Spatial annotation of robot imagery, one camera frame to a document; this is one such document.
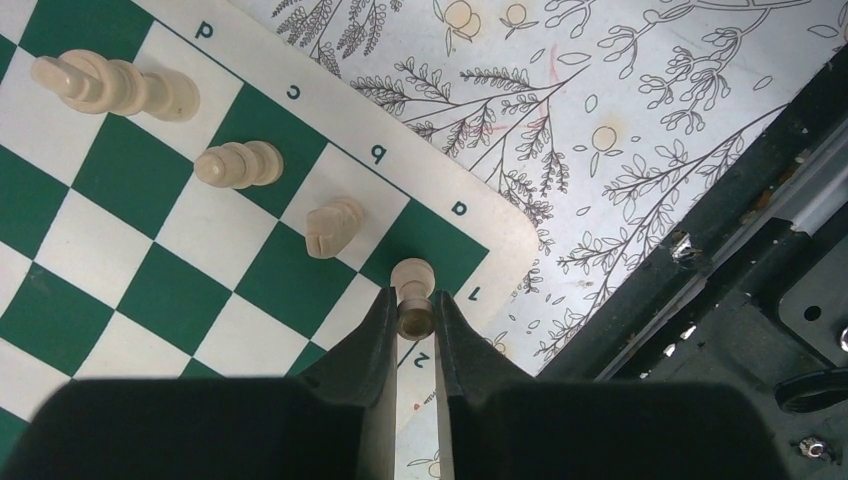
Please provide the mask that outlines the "cream rook chess piece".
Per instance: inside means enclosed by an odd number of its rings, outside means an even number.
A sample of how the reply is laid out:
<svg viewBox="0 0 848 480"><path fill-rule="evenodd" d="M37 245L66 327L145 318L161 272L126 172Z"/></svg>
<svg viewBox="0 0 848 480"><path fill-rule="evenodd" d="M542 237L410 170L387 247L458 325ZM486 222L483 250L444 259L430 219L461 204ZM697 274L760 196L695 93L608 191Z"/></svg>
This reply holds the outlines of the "cream rook chess piece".
<svg viewBox="0 0 848 480"><path fill-rule="evenodd" d="M432 266L423 259L400 261L390 275L398 304L398 334L409 341L426 339L434 331L434 307L430 296L435 290Z"/></svg>

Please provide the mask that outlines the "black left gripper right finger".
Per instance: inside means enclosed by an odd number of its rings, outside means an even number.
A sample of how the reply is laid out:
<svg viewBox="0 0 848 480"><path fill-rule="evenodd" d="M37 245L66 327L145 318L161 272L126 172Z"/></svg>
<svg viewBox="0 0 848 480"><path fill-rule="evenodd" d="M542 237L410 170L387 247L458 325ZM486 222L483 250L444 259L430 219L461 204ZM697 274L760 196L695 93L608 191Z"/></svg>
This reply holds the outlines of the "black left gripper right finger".
<svg viewBox="0 0 848 480"><path fill-rule="evenodd" d="M434 295L445 479L784 479L752 403L732 387L536 379Z"/></svg>

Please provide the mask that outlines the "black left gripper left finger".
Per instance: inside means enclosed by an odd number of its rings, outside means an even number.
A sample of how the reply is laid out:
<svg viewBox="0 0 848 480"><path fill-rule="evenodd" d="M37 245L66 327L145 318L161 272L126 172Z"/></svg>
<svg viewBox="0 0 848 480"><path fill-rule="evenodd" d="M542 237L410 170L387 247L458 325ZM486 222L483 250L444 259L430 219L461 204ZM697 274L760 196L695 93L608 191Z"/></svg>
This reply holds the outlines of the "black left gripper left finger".
<svg viewBox="0 0 848 480"><path fill-rule="evenodd" d="M281 377L90 379L60 388L5 479L390 479L396 294L302 372Z"/></svg>

